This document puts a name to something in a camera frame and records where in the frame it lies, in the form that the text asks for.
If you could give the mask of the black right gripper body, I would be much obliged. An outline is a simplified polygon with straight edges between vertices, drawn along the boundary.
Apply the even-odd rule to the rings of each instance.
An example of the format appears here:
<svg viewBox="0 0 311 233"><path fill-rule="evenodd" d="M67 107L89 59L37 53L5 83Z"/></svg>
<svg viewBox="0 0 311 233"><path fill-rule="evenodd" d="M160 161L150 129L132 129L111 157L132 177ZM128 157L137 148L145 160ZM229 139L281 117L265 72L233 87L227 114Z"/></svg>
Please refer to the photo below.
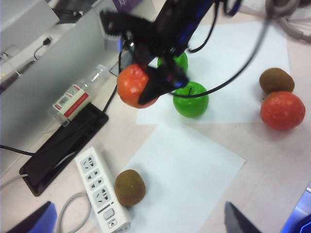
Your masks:
<svg viewBox="0 0 311 233"><path fill-rule="evenodd" d="M187 48L187 22L183 20L128 20L126 31L157 57L177 57Z"/></svg>

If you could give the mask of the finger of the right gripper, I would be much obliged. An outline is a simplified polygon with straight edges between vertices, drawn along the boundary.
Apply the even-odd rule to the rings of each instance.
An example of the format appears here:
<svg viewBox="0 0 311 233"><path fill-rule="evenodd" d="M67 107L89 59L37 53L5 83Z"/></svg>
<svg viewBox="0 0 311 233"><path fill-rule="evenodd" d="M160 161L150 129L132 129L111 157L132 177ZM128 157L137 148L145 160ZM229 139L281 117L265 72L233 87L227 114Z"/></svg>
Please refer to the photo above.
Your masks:
<svg viewBox="0 0 311 233"><path fill-rule="evenodd" d="M147 75L148 81L139 96L139 105L145 105L164 94L183 88L189 82L186 73L178 65L160 65L157 68L140 66L140 68Z"/></svg>
<svg viewBox="0 0 311 233"><path fill-rule="evenodd" d="M145 41L142 29L146 29L146 20L126 13L101 10L99 13L103 30L108 36L131 35L134 41Z"/></svg>

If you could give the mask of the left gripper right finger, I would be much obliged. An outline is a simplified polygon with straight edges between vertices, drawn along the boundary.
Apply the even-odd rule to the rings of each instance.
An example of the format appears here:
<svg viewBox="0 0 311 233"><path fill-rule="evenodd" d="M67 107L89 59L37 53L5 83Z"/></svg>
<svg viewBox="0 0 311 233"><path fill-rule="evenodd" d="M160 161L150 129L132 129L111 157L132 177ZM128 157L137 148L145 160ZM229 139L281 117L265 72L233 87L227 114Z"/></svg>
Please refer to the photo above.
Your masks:
<svg viewBox="0 0 311 233"><path fill-rule="evenodd" d="M225 203L227 233L260 233L260 230L231 202Z"/></svg>

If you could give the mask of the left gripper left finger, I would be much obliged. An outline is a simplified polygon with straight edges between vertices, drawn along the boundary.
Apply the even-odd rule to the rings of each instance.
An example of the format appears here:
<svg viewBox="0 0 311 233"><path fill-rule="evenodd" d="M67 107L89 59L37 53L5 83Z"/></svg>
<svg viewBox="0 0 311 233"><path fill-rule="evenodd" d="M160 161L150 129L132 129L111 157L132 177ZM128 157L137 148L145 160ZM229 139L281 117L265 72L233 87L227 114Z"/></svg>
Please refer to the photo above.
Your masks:
<svg viewBox="0 0 311 233"><path fill-rule="evenodd" d="M57 221L54 203L47 201L7 233L52 233Z"/></svg>

